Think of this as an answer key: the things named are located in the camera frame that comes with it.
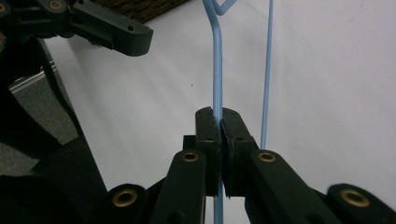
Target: blue wire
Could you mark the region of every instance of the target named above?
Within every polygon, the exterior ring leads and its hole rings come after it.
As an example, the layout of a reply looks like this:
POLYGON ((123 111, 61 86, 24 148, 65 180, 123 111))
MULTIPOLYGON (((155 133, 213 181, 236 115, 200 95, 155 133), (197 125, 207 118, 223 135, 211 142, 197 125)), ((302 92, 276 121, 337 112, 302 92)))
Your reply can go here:
POLYGON ((267 36, 267 57, 265 62, 265 80, 264 80, 264 100, 262 104, 262 141, 261 149, 265 149, 267 141, 267 119, 268 119, 268 98, 270 91, 270 71, 271 71, 271 46, 272 46, 272 23, 274 14, 274 0, 270 0, 270 13, 268 18, 268 36, 267 36))
MULTIPOLYGON (((222 43, 217 15, 224 15, 236 0, 226 0, 221 6, 216 0, 203 0, 213 33, 213 116, 218 127, 222 120, 222 43)), ((218 197, 214 198, 214 223, 223 223, 223 185, 219 180, 218 197)))

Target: white wall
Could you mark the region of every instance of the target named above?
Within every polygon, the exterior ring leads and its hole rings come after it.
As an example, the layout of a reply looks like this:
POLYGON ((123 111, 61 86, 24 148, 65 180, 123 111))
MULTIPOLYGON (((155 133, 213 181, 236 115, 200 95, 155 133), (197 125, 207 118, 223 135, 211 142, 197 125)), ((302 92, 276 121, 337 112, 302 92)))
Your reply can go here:
MULTIPOLYGON (((267 147, 312 188, 371 191, 396 209, 396 2, 275 1, 267 147)), ((220 18, 224 106, 260 141, 268 1, 220 18)), ((148 23, 150 52, 130 58, 79 37, 47 41, 106 186, 166 175, 194 113, 211 105, 212 34, 201 1, 148 23)), ((246 223, 225 200, 225 223, 246 223)), ((211 223, 211 202, 207 222, 211 223)))

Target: white surface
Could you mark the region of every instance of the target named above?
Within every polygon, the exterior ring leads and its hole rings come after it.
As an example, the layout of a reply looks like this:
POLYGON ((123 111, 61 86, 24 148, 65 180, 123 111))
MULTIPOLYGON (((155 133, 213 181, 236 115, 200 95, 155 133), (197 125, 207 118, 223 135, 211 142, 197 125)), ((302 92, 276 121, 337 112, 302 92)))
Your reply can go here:
MULTIPOLYGON (((393 209, 395 8, 392 0, 275 1, 267 137, 268 149, 312 188, 350 183, 393 209)), ((267 11, 267 1, 238 1, 220 18, 224 106, 241 114, 257 142, 267 11)), ((148 26, 151 49, 138 58, 79 37, 47 41, 109 189, 163 178, 183 135, 194 134, 195 111, 212 104, 212 34, 202 2, 148 26)), ((247 223, 243 200, 225 201, 225 223, 247 223)))

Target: blue plastic rod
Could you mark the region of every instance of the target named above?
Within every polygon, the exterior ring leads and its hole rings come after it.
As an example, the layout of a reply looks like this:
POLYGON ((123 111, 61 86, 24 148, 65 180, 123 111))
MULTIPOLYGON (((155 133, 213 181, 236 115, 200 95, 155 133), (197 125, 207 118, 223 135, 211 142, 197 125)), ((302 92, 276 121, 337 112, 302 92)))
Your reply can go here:
POLYGON ((270 0, 270 13, 268 18, 268 36, 267 36, 267 57, 265 62, 265 80, 264 80, 264 100, 262 104, 262 141, 260 148, 265 149, 267 142, 267 119, 268 119, 268 99, 270 92, 270 72, 271 72, 271 46, 272 46, 272 24, 274 0, 270 0))
MULTIPOLYGON (((236 0, 227 0, 221 6, 216 0, 203 0, 213 33, 213 116, 218 127, 222 120, 222 43, 218 15, 224 15, 236 0)), ((218 197, 214 198, 214 223, 223 223, 223 185, 219 180, 218 197)))

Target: bent blue wire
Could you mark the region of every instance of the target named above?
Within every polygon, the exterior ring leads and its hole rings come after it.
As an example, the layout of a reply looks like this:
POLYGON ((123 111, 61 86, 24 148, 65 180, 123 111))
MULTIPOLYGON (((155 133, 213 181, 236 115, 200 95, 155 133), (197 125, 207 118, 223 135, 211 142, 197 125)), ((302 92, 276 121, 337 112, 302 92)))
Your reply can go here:
POLYGON ((270 92, 270 72, 271 72, 271 47, 272 47, 272 23, 274 0, 270 0, 270 9, 268 16, 268 36, 267 36, 267 56, 265 62, 265 80, 264 80, 264 99, 262 104, 262 140, 260 148, 265 149, 267 142, 267 119, 268 119, 268 99, 270 92))
MULTIPOLYGON (((203 2, 213 33, 213 116, 218 127, 220 127, 222 120, 222 43, 217 15, 224 15, 236 0, 227 0, 221 6, 216 0, 203 0, 203 2)), ((219 180, 218 195, 214 198, 214 223, 222 224, 223 192, 221 179, 219 180)))

